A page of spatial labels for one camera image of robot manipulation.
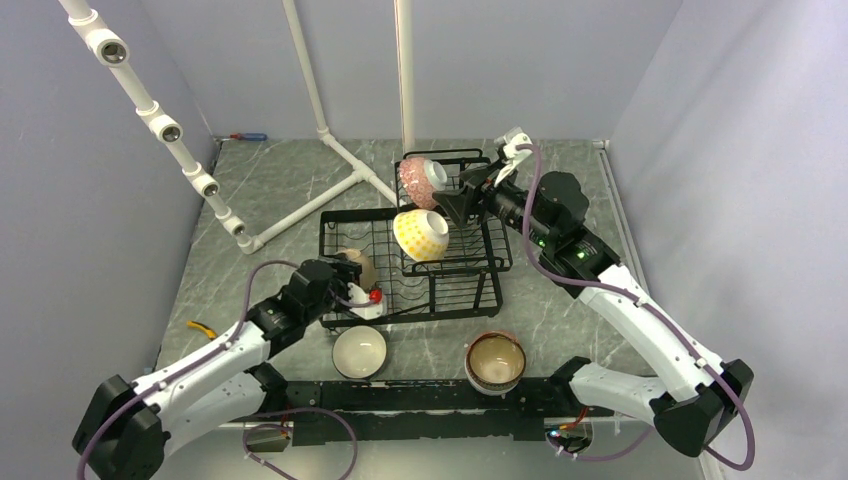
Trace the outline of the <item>brown glazed bowl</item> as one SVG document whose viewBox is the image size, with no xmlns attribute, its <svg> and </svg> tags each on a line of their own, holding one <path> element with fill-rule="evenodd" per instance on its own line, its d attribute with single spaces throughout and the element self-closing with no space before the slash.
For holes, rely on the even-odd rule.
<svg viewBox="0 0 848 480">
<path fill-rule="evenodd" d="M 513 390 L 527 367 L 526 353 L 515 335 L 503 330 L 484 332 L 466 348 L 464 369 L 471 386 L 487 396 Z"/>
</svg>

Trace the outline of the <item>teal white bowl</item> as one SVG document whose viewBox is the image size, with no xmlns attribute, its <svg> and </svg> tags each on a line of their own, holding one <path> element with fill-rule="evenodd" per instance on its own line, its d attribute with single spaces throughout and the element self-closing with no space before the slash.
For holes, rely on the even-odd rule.
<svg viewBox="0 0 848 480">
<path fill-rule="evenodd" d="M 377 374 L 388 356 L 387 343 L 380 331 L 354 326 L 341 333 L 332 348 L 335 369 L 345 378 L 366 380 Z"/>
</svg>

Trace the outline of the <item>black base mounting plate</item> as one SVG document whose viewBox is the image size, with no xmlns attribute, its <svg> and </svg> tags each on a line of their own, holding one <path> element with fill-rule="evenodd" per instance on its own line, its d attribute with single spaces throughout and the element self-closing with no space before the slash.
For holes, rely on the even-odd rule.
<svg viewBox="0 0 848 480">
<path fill-rule="evenodd" d="M 508 437 L 540 441 L 546 431 L 578 416 L 609 417 L 611 411 L 585 407 L 542 377 L 525 377 L 503 396 L 487 396 L 469 381 L 392 380 L 292 381 L 254 414 L 238 420 L 284 420 L 297 446 L 346 441 L 349 433 L 324 415 L 345 419 L 360 441 Z"/>
</svg>

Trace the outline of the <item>red patterned bowl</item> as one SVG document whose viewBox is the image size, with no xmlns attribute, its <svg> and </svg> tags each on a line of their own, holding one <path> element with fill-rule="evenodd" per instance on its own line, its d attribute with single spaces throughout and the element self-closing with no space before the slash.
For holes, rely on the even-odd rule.
<svg viewBox="0 0 848 480">
<path fill-rule="evenodd" d="M 447 172 L 440 163 L 426 157 L 406 158 L 398 171 L 402 187 L 416 206 L 426 210 L 438 206 L 433 194 L 444 191 L 448 184 Z"/>
</svg>

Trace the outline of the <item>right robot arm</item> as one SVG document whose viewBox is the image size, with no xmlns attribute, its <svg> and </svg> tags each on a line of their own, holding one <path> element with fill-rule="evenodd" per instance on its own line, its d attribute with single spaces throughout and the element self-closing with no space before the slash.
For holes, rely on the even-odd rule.
<svg viewBox="0 0 848 480">
<path fill-rule="evenodd" d="M 744 407 L 754 374 L 725 361 L 686 333 L 638 283 L 616 252 L 584 224 L 589 200 L 574 175 L 537 172 L 523 190 L 497 182 L 497 167 L 466 170 L 457 190 L 433 197 L 458 224 L 487 215 L 523 236 L 529 262 L 612 325 L 653 369 L 653 376 L 612 371 L 586 358 L 563 364 L 549 381 L 557 411 L 601 407 L 647 424 L 677 452 L 704 452 L 735 470 L 749 469 L 756 440 Z"/>
</svg>

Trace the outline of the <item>blue yellow patterned bowl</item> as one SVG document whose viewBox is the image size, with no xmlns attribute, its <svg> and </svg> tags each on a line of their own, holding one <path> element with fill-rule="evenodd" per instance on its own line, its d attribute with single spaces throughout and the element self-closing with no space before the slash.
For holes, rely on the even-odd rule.
<svg viewBox="0 0 848 480">
<path fill-rule="evenodd" d="M 440 261 L 449 244 L 449 226 L 439 213 L 415 209 L 397 214 L 392 232 L 401 250 L 414 262 Z"/>
</svg>

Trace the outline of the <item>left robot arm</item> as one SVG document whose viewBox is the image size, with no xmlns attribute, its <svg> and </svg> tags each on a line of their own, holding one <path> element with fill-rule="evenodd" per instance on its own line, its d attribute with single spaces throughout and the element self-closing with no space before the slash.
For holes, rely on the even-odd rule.
<svg viewBox="0 0 848 480">
<path fill-rule="evenodd" d="M 228 330 L 188 356 L 135 380 L 104 380 L 72 439 L 76 478 L 149 479 L 170 455 L 231 419 L 279 417 L 288 383 L 270 359 L 346 305 L 362 270 L 344 253 L 306 260 L 278 293 L 245 302 Z"/>
</svg>

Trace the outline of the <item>red blue screwdriver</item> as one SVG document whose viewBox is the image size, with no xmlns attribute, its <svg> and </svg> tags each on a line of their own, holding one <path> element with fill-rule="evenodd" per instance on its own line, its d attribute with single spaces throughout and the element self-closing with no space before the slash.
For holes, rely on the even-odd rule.
<svg viewBox="0 0 848 480">
<path fill-rule="evenodd" d="M 264 142 L 268 140 L 268 135 L 264 133 L 234 133 L 229 136 L 230 140 Z"/>
</svg>

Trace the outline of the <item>yellow handled pliers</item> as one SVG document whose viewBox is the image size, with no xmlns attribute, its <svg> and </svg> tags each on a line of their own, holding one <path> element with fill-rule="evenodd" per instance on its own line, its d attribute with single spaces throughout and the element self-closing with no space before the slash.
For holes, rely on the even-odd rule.
<svg viewBox="0 0 848 480">
<path fill-rule="evenodd" d="M 188 321 L 186 323 L 186 326 L 189 329 L 193 329 L 193 330 L 196 330 L 198 332 L 202 332 L 206 336 L 206 338 L 209 339 L 209 340 L 215 340 L 218 337 L 218 334 L 215 332 L 214 329 L 210 328 L 209 326 L 207 326 L 207 325 L 205 325 L 201 322 Z"/>
</svg>

